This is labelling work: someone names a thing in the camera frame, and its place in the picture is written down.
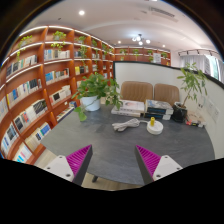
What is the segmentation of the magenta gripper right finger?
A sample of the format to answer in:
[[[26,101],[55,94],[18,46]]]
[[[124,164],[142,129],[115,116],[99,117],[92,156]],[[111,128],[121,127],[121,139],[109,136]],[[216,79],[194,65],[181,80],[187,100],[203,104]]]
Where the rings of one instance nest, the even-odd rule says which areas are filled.
[[[170,156],[159,156],[139,145],[135,146],[135,156],[145,185],[182,169]]]

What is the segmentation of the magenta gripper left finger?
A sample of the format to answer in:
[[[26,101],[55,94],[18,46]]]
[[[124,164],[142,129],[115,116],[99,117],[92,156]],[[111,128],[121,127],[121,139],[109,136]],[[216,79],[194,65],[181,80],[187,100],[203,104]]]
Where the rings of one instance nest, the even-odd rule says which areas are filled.
[[[45,170],[81,186],[92,154],[92,146],[87,145],[68,156],[57,156],[45,167]]]

